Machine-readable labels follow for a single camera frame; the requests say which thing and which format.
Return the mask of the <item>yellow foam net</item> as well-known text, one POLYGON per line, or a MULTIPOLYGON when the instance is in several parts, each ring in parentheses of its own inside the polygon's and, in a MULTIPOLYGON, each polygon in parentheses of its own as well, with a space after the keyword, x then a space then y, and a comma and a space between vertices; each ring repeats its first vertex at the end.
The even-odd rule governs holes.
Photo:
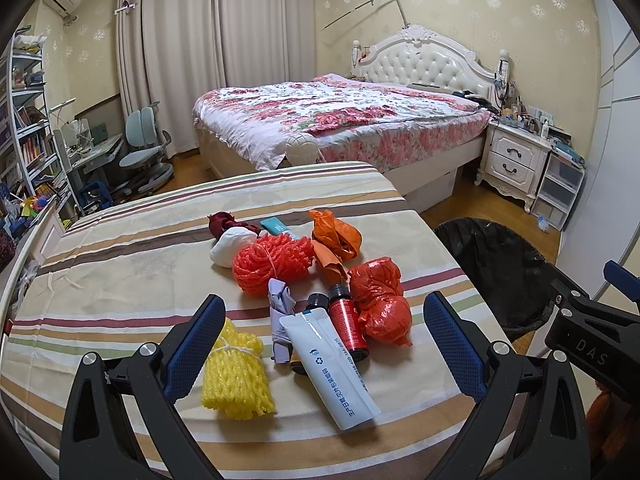
POLYGON ((254 334, 239 332, 230 318, 206 358, 201 402, 232 420, 251 420, 276 412, 262 352, 254 334))

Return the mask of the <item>red plastic bag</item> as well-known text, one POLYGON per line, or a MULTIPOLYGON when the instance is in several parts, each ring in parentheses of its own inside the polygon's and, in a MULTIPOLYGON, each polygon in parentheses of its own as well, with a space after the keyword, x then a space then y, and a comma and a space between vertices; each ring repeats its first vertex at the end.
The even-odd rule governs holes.
POLYGON ((382 257, 358 264, 348 276, 360 330, 380 344, 411 346, 412 314, 393 260, 382 257))

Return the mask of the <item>red bottle black cap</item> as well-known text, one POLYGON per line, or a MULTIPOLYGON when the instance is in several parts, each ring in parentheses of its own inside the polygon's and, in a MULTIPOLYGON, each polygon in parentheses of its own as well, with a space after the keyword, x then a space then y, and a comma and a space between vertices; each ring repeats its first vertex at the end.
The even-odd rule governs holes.
POLYGON ((355 363, 369 356, 369 348, 358 326, 358 312, 346 283, 329 290, 329 317, 342 343, 355 363))

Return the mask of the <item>dark red satin cloth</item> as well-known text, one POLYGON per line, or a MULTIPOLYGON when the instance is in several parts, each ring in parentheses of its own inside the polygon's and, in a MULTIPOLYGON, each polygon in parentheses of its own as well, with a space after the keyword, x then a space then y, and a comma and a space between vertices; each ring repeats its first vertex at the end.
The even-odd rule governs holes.
POLYGON ((259 226, 255 226, 254 224, 244 221, 238 221, 232 216, 232 214, 230 214, 230 212, 227 211, 218 211, 216 214, 210 214, 207 219, 209 232, 213 235, 213 238, 216 238, 216 240, 221 238, 224 232, 227 232, 236 226, 238 228, 247 229, 256 235, 260 233, 259 226))

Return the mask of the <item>orange-red foam net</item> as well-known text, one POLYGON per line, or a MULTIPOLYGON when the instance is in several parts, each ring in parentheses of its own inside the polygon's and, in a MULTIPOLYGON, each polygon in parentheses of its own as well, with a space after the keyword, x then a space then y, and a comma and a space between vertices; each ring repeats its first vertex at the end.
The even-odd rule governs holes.
POLYGON ((306 280, 314 264, 311 239, 293 240, 290 234, 266 235, 241 249, 232 260, 232 275, 244 294, 268 295, 270 280, 287 285, 306 280))

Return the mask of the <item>teal white tube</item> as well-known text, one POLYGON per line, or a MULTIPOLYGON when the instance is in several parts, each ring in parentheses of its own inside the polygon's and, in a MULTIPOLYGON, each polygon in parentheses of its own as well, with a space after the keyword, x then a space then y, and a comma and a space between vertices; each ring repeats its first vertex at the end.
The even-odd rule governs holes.
POLYGON ((288 234, 291 240, 298 240, 298 236, 277 217, 262 219, 260 226, 271 235, 288 234))

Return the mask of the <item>orange plastic bag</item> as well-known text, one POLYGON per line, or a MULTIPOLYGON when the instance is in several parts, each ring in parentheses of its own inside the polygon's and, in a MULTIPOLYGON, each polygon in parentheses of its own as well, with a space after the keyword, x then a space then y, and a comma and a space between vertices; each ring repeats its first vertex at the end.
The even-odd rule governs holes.
POLYGON ((359 256, 361 233, 329 209, 311 209, 308 217, 314 224, 311 244, 324 278, 330 285, 346 283, 344 262, 359 256))

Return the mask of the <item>black lined trash bin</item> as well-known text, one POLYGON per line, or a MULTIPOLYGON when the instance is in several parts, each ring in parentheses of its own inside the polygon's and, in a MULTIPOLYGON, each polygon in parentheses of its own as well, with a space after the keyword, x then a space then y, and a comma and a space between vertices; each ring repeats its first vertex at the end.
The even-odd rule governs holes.
POLYGON ((495 315, 510 341, 547 323, 561 281, 582 288, 517 232, 479 218, 452 219, 435 234, 457 261, 495 315))

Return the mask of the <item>plastic drawer unit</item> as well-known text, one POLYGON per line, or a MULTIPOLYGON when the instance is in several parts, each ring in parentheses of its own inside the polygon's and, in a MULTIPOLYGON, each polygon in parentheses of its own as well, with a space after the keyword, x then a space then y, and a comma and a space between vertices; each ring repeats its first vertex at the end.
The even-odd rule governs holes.
POLYGON ((549 226, 562 232, 570 220, 586 176, 585 168, 551 151, 542 175, 532 214, 543 218, 549 226))

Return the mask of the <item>white nightstand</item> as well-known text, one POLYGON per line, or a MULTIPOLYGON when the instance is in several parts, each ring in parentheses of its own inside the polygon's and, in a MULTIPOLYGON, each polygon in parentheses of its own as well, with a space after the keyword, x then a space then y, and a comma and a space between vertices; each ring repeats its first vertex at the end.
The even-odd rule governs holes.
POLYGON ((474 185, 488 183, 502 196, 522 202, 529 214, 550 152, 549 141, 491 119, 474 185))

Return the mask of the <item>grey-green desk chair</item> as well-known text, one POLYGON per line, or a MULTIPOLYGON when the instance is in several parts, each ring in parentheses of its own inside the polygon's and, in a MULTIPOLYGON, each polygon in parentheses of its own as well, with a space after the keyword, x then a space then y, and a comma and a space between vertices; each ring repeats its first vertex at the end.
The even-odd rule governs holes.
POLYGON ((125 138, 129 153, 118 164, 131 177, 115 188, 115 192, 122 192, 126 198, 152 194, 174 176, 174 166, 166 154, 171 135, 166 129, 158 128, 159 105, 160 102, 154 101, 127 117, 125 138))

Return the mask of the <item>study desk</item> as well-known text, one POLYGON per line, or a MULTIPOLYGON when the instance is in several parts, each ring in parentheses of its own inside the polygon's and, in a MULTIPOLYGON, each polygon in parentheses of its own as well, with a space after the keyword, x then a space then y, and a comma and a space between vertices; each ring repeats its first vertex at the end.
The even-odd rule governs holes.
POLYGON ((53 141, 64 177, 80 214, 111 205, 111 188, 105 167, 114 162, 124 146, 122 134, 94 143, 85 119, 54 128, 53 141))

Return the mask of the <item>white bookshelf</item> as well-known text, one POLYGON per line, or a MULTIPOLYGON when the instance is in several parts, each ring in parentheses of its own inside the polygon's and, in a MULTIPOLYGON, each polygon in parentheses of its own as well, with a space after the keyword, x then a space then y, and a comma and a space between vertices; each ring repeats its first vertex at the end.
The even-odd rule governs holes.
POLYGON ((71 224, 80 209, 51 124, 46 40, 21 27, 1 55, 1 183, 15 198, 47 197, 71 224))

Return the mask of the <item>floral bedspread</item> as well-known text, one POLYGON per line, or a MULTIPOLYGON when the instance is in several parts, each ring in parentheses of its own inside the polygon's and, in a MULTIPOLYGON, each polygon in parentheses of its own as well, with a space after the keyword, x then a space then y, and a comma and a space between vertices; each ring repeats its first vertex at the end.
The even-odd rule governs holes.
POLYGON ((307 82, 209 91, 194 125, 257 171, 288 161, 286 144, 308 134, 327 162, 356 160, 386 172, 478 138, 491 111, 447 93, 327 74, 307 82))

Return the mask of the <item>white tufted headboard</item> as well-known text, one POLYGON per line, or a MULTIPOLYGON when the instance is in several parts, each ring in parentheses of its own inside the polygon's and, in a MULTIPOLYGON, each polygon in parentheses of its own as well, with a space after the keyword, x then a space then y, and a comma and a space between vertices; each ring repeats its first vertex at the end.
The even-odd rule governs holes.
POLYGON ((510 55, 498 67, 481 66, 476 53, 422 25, 409 25, 376 44, 352 43, 352 76, 374 84, 476 94, 500 107, 510 86, 510 55))

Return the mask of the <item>beige curtains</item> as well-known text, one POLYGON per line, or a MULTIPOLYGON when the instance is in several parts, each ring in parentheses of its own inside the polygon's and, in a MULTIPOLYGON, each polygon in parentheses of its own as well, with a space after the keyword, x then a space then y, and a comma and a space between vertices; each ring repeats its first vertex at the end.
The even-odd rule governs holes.
POLYGON ((122 110, 153 102, 168 154, 200 145, 195 101, 210 90, 306 81, 316 74, 314 0, 117 0, 122 110))

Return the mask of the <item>white bed frame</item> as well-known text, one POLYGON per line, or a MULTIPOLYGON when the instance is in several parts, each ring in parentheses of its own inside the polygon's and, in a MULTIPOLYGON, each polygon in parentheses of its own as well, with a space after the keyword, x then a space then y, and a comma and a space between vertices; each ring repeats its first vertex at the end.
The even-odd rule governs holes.
MULTIPOLYGON (((218 178, 254 174, 256 169, 235 151, 217 140, 207 129, 197 128, 202 159, 218 178)), ((450 197, 460 168, 482 156, 485 135, 456 148, 390 171, 383 176, 408 200, 416 212, 423 212, 450 197)))

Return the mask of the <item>white round bed post knob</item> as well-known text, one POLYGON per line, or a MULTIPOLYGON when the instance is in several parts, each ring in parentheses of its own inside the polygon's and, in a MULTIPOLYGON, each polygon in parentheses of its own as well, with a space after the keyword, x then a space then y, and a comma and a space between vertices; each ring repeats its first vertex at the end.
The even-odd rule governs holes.
POLYGON ((320 150, 311 134, 296 132, 286 139, 285 156, 292 166, 312 165, 320 158, 320 150))

